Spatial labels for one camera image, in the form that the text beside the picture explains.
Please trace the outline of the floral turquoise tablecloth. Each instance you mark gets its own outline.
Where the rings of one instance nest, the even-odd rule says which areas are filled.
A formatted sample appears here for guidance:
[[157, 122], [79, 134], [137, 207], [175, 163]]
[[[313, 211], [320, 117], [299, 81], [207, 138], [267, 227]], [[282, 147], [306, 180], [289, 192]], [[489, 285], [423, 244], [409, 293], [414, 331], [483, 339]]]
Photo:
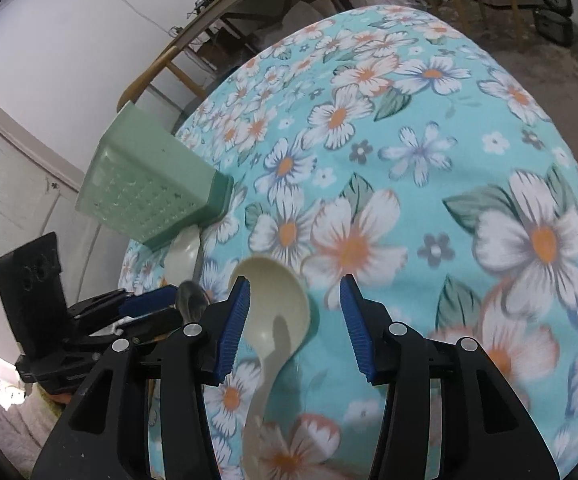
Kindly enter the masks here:
[[259, 256], [301, 280], [312, 325], [272, 389], [265, 479], [363, 479], [385, 388], [366, 381], [339, 282], [423, 336], [479, 341], [560, 474], [578, 462], [578, 162], [520, 81], [433, 15], [370, 6], [245, 62], [177, 129], [234, 178], [202, 236], [224, 299]]

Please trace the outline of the black rice cooker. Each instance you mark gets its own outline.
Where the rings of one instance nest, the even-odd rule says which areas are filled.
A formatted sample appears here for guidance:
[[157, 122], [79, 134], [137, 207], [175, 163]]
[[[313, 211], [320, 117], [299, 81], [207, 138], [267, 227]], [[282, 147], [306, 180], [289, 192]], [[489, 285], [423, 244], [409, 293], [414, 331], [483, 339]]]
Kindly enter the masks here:
[[560, 47], [574, 43], [572, 0], [543, 0], [543, 6], [533, 10], [536, 32]]

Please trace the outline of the white door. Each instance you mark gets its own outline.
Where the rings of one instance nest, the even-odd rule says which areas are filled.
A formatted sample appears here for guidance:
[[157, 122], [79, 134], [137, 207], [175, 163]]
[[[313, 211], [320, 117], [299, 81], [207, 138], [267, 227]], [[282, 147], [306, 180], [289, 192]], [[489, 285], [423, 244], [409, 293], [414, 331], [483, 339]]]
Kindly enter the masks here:
[[[42, 236], [60, 200], [74, 202], [83, 177], [0, 107], [0, 256]], [[0, 359], [17, 356], [0, 301]]]

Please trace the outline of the metal spoon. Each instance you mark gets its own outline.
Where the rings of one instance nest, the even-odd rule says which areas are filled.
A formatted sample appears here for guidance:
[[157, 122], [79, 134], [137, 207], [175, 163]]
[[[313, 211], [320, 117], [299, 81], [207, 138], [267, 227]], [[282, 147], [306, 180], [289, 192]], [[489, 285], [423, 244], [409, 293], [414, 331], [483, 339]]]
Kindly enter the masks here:
[[209, 304], [208, 295], [196, 282], [184, 281], [178, 286], [175, 308], [184, 324], [199, 322]]

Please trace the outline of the beige plastic spoon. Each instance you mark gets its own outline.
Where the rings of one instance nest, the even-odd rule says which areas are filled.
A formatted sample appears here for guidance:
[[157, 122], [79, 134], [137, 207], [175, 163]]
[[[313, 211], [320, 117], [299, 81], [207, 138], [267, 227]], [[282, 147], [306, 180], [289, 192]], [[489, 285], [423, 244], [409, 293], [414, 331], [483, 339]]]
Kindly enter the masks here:
[[259, 479], [260, 443], [264, 414], [280, 370], [301, 347], [310, 328], [310, 302], [295, 273], [265, 256], [238, 263], [232, 278], [246, 278], [251, 300], [244, 341], [255, 351], [261, 376], [242, 430], [242, 467], [248, 479]]

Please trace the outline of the wooden desk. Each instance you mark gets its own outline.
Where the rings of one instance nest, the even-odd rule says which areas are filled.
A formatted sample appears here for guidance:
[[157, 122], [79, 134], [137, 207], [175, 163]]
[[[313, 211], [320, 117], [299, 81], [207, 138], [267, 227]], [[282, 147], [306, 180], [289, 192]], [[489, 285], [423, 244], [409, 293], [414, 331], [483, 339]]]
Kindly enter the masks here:
[[[206, 32], [208, 28], [218, 20], [222, 20], [236, 35], [239, 36], [242, 44], [245, 44], [249, 50], [254, 51], [254, 49], [246, 42], [246, 37], [242, 35], [237, 27], [234, 27], [234, 25], [231, 24], [229, 19], [275, 23], [275, 21], [280, 20], [280, 15], [271, 16], [266, 14], [234, 12], [232, 8], [239, 3], [242, 3], [242, 1], [244, 0], [213, 0], [186, 27], [178, 32], [175, 38], [151, 63], [151, 65], [124, 90], [118, 99], [116, 110], [119, 112], [128, 102], [136, 104], [140, 99], [140, 96], [142, 96], [142, 94], [148, 89], [155, 91], [152, 82], [155, 80], [156, 76], [159, 76], [162, 70], [169, 70], [197, 98], [204, 100], [208, 95], [205, 89], [196, 84], [180, 67], [178, 67], [174, 63], [174, 59], [177, 58], [183, 50], [186, 50], [201, 32]], [[341, 5], [339, 0], [332, 1], [337, 6]], [[359, 2], [362, 6], [372, 6], [374, 4], [374, 0], [359, 0]], [[283, 13], [287, 13], [291, 6], [292, 0], [284, 0]]]

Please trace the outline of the green plastic utensil holder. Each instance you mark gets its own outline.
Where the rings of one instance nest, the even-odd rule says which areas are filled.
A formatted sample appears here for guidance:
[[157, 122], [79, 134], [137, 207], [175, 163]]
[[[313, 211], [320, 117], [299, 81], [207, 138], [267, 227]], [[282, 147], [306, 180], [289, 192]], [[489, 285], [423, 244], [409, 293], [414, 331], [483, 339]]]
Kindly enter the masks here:
[[98, 143], [75, 209], [155, 252], [185, 228], [222, 220], [233, 188], [233, 177], [128, 102]]

